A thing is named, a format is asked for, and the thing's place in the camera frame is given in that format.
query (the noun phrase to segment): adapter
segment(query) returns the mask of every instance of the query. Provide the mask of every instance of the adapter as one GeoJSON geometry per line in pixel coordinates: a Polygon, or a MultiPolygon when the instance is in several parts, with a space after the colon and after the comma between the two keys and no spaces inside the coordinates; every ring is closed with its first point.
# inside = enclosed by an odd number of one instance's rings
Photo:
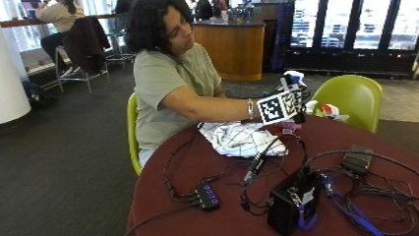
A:
{"type": "Polygon", "coordinates": [[[372,149],[361,146],[352,146],[352,150],[361,150],[364,153],[348,152],[344,156],[341,166],[352,171],[354,174],[366,175],[369,173],[372,164],[372,149]]]}
{"type": "Polygon", "coordinates": [[[196,188],[196,200],[201,202],[201,209],[213,211],[220,208],[220,201],[212,191],[211,185],[204,183],[196,188]]]}

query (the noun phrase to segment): metal stool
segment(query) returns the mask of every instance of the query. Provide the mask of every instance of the metal stool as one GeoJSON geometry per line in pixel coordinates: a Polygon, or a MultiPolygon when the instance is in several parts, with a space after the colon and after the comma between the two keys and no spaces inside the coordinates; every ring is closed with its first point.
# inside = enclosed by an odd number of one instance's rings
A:
{"type": "Polygon", "coordinates": [[[107,36],[111,38],[114,52],[115,54],[107,57],[110,63],[120,63],[125,67],[127,61],[132,61],[135,54],[123,53],[120,47],[119,39],[121,36],[127,35],[127,19],[128,13],[116,14],[116,27],[112,32],[107,33],[107,36]]]}
{"type": "MultiPolygon", "coordinates": [[[[58,54],[60,53],[59,51],[60,50],[64,50],[64,47],[63,46],[58,46],[55,48],[55,58],[58,58],[58,54]]],[[[62,75],[60,75],[60,71],[58,69],[58,67],[55,67],[55,73],[56,73],[56,79],[58,79],[58,83],[60,85],[60,89],[62,89],[62,92],[64,92],[64,87],[63,87],[63,83],[66,81],[83,81],[83,82],[87,82],[88,84],[88,88],[90,88],[90,93],[91,95],[94,94],[92,92],[92,87],[91,87],[91,80],[94,80],[95,78],[98,78],[99,76],[107,74],[107,77],[108,77],[108,85],[111,85],[111,78],[110,78],[110,70],[108,70],[108,63],[106,62],[106,65],[104,65],[104,70],[102,71],[102,73],[99,74],[90,74],[90,73],[86,73],[83,70],[80,71],[80,73],[71,73],[70,75],[67,75],[66,77],[62,78],[62,75]]]]}

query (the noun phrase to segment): table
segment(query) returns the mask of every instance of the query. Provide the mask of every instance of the table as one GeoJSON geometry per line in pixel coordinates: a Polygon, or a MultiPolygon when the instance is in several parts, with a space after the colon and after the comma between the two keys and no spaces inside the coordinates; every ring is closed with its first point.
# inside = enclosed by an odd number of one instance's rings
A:
{"type": "Polygon", "coordinates": [[[196,42],[209,53],[220,76],[233,81],[262,79],[265,23],[224,22],[212,19],[193,23],[196,42]]]}
{"type": "MultiPolygon", "coordinates": [[[[185,203],[173,201],[165,186],[164,165],[171,153],[197,133],[197,128],[191,127],[172,137],[156,151],[149,159],[135,186],[133,202],[129,213],[128,228],[136,225],[149,216],[181,207],[185,203]]],[[[333,150],[349,149],[350,145],[372,148],[376,153],[386,155],[419,170],[418,156],[406,151],[397,144],[385,140],[373,133],[326,118],[308,117],[302,124],[300,135],[305,141],[309,157],[333,150]]],[[[302,150],[298,145],[290,146],[290,154],[286,156],[285,169],[294,172],[301,165],[302,150]]],[[[318,158],[312,167],[330,168],[341,162],[342,155],[318,158]]],[[[192,143],[173,157],[169,165],[169,178],[179,193],[195,190],[203,177],[219,174],[237,157],[220,155],[211,147],[211,143],[201,134],[192,143]]],[[[211,183],[211,187],[220,199],[221,207],[216,211],[205,212],[199,207],[184,209],[171,213],[156,220],[149,221],[131,235],[280,235],[268,224],[268,215],[255,216],[244,211],[239,204],[240,188],[225,183],[241,183],[248,166],[235,167],[225,175],[211,183]]],[[[411,172],[390,164],[388,161],[374,159],[372,171],[389,178],[405,180],[411,184],[418,195],[418,176],[411,172]]],[[[285,174],[278,172],[269,176],[269,184],[265,178],[257,179],[251,185],[251,198],[257,201],[285,179],[285,174]]],[[[378,211],[384,202],[378,199],[374,207],[378,211]]],[[[294,232],[300,235],[365,235],[356,225],[345,218],[342,212],[332,204],[322,190],[318,206],[318,222],[310,232],[294,232]]]]}

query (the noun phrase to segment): bracelet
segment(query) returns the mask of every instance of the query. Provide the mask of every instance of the bracelet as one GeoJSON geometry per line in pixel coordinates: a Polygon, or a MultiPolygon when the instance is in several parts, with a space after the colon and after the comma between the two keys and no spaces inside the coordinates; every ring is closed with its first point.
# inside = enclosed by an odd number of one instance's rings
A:
{"type": "Polygon", "coordinates": [[[249,119],[253,120],[253,100],[249,98],[248,99],[248,105],[249,105],[249,119]]]}

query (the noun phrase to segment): dark curly hair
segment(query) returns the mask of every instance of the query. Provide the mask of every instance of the dark curly hair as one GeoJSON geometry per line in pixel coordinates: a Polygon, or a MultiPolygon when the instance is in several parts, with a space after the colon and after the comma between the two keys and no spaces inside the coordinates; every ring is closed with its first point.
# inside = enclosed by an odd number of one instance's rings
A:
{"type": "Polygon", "coordinates": [[[137,0],[129,12],[125,45],[137,53],[143,49],[172,54],[172,43],[167,35],[164,16],[173,6],[187,22],[193,22],[193,15],[185,0],[137,0]]]}
{"type": "Polygon", "coordinates": [[[74,15],[76,13],[75,0],[66,0],[64,5],[68,7],[68,13],[74,15]]]}

